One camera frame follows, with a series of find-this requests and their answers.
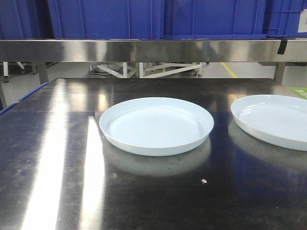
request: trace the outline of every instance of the white plate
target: white plate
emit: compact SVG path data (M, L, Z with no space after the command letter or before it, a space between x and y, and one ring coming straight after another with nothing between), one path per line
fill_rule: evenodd
M307 100L254 95L231 105L238 126L252 136L294 150L307 150Z
M99 125L116 147L146 156L169 156L199 146L213 128L213 118L191 102L148 97L106 110Z

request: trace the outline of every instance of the blue plastic crate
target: blue plastic crate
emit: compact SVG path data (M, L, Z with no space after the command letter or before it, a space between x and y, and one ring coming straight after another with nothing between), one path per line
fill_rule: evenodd
M264 32L268 37L307 37L303 14L307 15L307 0L267 0Z
M47 0L0 0L0 39L53 38Z
M165 39L265 38L266 0L166 0Z
M56 38L160 39L164 0L48 0Z

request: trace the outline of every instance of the metal tabletop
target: metal tabletop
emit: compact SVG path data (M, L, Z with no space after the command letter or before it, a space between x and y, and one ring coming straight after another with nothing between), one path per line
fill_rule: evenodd
M294 96L270 79L57 79L0 117L0 230L302 230L307 154L242 131L230 105ZM210 137L145 157L112 146L100 115L162 96L207 109Z

